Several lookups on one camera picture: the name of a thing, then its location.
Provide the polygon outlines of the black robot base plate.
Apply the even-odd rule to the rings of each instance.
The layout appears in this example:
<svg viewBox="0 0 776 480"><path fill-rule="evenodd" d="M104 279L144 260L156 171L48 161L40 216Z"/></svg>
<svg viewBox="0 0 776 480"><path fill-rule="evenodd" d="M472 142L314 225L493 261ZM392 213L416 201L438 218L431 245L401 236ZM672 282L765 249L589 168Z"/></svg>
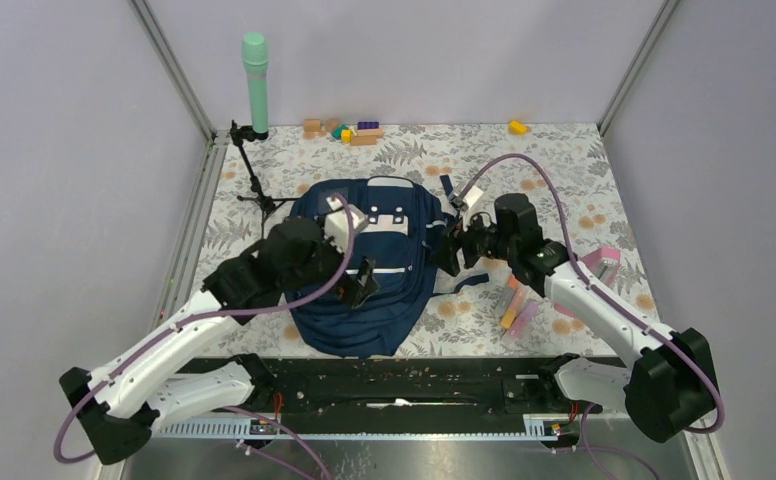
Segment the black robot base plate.
<svg viewBox="0 0 776 480"><path fill-rule="evenodd" d="M239 407L286 417L421 420L437 426L460 417L518 414L567 421L585 402L567 400L541 358L266 359L269 381Z"/></svg>

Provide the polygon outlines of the navy blue student backpack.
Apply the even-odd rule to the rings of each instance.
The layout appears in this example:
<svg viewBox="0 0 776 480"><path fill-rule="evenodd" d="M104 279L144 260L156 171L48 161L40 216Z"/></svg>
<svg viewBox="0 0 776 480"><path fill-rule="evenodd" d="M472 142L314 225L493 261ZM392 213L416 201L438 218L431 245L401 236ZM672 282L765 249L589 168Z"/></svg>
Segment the navy blue student backpack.
<svg viewBox="0 0 776 480"><path fill-rule="evenodd" d="M347 272L355 276L367 259L374 264L379 288L357 308L327 293L292 310L293 321L303 341L322 353L392 356L437 294L438 269L430 255L454 218L424 186L391 176L318 182L294 202L291 216L328 213L327 200L334 193L361 210L368 222L355 239Z"/></svg>

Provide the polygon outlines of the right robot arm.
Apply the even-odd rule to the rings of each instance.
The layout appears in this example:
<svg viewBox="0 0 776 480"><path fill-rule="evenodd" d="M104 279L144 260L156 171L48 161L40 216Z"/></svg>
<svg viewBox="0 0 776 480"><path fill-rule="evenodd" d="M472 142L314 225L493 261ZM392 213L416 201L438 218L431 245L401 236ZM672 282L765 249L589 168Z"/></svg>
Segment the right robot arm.
<svg viewBox="0 0 776 480"><path fill-rule="evenodd" d="M493 219L475 212L470 195L452 193L457 211L433 260L457 276L482 258L505 261L512 275L551 303L564 307L598 335L622 366L575 354L557 357L537 386L539 402L561 412L574 401L626 413L649 439L664 443L695 432L695 422L724 418L710 345L693 328L678 332L648 322L578 260L569 247L545 237L534 205L524 194L498 197Z"/></svg>

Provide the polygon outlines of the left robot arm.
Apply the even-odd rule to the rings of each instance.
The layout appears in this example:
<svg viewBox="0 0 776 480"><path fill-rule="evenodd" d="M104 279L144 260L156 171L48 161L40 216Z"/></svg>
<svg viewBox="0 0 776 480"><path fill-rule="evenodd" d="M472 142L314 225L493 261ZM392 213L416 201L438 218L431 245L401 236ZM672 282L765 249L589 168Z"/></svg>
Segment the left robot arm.
<svg viewBox="0 0 776 480"><path fill-rule="evenodd" d="M223 261L182 307L127 351L93 370L66 371L59 384L71 412L53 445L55 458L72 461L62 451L72 421L81 425L92 456L112 465L174 423L239 404L252 411L268 407L275 387L256 359L230 360L175 384L169 380L203 348L256 316L309 306L327 294L359 306L377 287L367 263L356 275L348 272L368 224L355 208L287 219L266 239Z"/></svg>

